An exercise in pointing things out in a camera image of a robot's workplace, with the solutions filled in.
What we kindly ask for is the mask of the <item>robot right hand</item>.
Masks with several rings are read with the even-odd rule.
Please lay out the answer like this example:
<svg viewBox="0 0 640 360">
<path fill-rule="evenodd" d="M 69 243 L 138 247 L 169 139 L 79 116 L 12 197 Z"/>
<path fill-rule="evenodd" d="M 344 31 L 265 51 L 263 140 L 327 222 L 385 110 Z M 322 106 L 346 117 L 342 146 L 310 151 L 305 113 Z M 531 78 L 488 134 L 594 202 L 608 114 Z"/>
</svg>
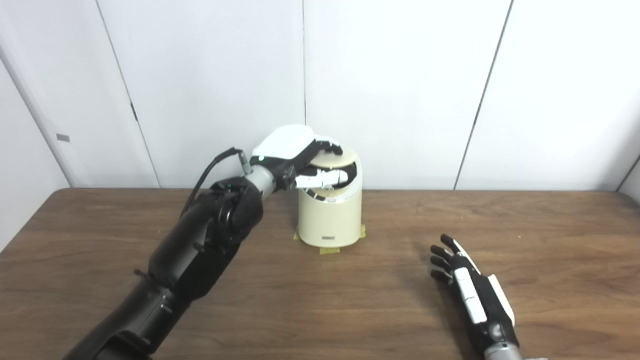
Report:
<svg viewBox="0 0 640 360">
<path fill-rule="evenodd" d="M 442 234 L 430 247 L 430 276 L 448 287 L 461 309 L 474 353 L 483 360 L 523 360 L 515 313 L 496 275 L 485 275 L 463 246 Z"/>
</svg>

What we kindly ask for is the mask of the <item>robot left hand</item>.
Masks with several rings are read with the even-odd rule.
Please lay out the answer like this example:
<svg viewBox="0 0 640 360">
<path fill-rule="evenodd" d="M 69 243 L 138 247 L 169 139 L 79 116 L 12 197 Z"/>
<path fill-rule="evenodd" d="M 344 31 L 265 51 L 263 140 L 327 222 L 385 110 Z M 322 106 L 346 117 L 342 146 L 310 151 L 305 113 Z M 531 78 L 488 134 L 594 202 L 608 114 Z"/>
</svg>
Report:
<svg viewBox="0 0 640 360">
<path fill-rule="evenodd" d="M 342 160 L 345 150 L 338 141 L 315 134 L 309 126 L 281 126 L 270 133 L 251 155 L 251 170 L 264 173 L 265 184 L 260 185 L 256 175 L 247 178 L 258 189 L 269 193 L 292 189 L 343 189 L 355 181 L 358 170 L 353 162 L 327 168 L 313 165 L 313 160 L 319 155 L 335 155 Z"/>
</svg>

